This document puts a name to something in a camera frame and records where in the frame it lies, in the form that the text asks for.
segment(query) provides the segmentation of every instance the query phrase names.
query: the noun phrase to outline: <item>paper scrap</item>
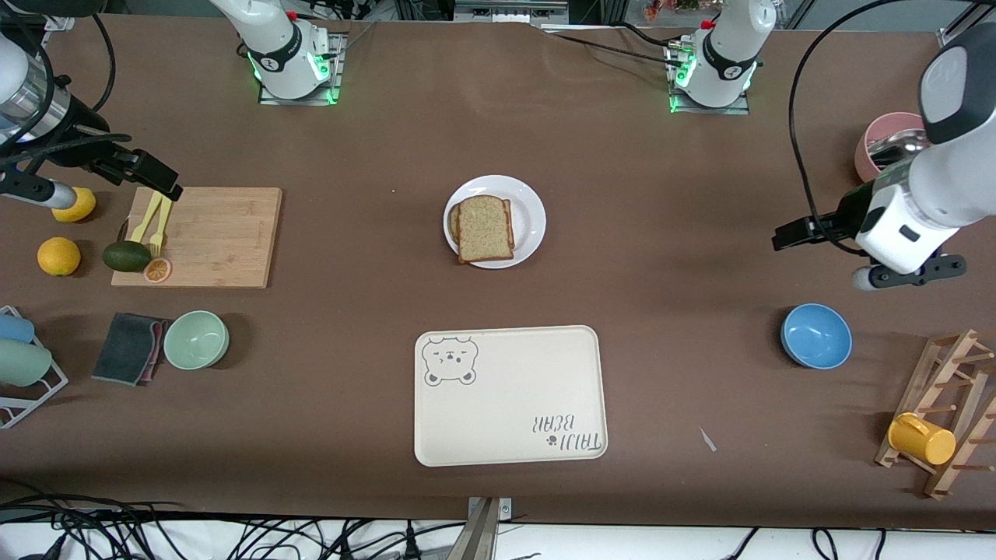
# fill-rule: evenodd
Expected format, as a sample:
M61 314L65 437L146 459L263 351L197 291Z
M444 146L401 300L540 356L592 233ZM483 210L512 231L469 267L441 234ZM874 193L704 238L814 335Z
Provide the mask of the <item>paper scrap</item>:
M709 436L705 434L705 430L702 429L702 426L699 426L698 430L702 432L702 439L705 439L705 444L708 445L709 448L712 449L712 452L715 453L716 452L716 444L713 443L712 439L709 439Z

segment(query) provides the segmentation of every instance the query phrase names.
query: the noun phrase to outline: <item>bear drawing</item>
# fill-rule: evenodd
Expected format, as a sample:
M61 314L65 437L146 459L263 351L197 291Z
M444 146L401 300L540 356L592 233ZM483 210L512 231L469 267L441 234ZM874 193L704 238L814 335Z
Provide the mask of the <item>bear drawing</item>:
M429 339L428 344L422 347L422 359L426 366L425 382L431 387L455 380L470 385L477 379L474 372L477 345L469 337L467 340L456 337L439 341Z

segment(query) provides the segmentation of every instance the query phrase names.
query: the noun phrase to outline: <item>brown tabletop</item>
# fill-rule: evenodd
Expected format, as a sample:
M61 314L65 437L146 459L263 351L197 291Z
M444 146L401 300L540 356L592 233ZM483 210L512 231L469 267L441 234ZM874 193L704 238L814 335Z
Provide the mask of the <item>brown tabletop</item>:
M751 115L719 118L670 114L654 63L517 24L379 24L350 50L337 107L259 107L227 21L107 19L119 74L103 114L116 132L182 184L284 189L270 287L112 288L100 251L132 187L46 167L92 187L101 210L60 224L0 200L0 303L36 323L71 379L0 432L4 475L208 511L459 518L467 496L501 495L533 521L993 527L992 475L964 473L937 502L911 493L918 469L872 458L923 337L996 327L996 221L948 244L969 259L965 277L922 289L859 292L861 259L771 249L773 229L806 212L786 101L813 34L775 33ZM625 33L585 36L655 54ZM824 210L858 182L864 126L915 111L936 50L928 34L841 33L815 56L799 138ZM92 22L51 54L78 97L99 96L107 62ZM536 254L502 271L457 265L440 228L450 193L489 173L532 185L549 218ZM83 249L72 278L35 264L54 235ZM811 301L854 331L837 370L798 368L780 350L786 310ZM115 311L201 308L232 333L216 369L162 365L138 389L90 379ZM415 460L421 333L571 324L601 340L604 457Z

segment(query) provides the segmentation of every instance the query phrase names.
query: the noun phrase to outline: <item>green bowl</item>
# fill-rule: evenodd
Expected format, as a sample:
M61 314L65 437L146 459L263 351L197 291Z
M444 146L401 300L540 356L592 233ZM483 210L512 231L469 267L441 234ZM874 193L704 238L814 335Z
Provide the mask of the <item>green bowl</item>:
M200 370L216 364L228 350L228 329L210 311L191 311L173 322L162 348L166 359L181 370Z

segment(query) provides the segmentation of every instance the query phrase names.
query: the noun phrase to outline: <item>avocado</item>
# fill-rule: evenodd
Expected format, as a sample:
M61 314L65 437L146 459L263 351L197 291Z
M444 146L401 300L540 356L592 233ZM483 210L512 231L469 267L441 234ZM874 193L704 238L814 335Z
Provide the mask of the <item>avocado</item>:
M152 260L152 255L141 243L118 241L104 249L104 264L119 272L141 272Z

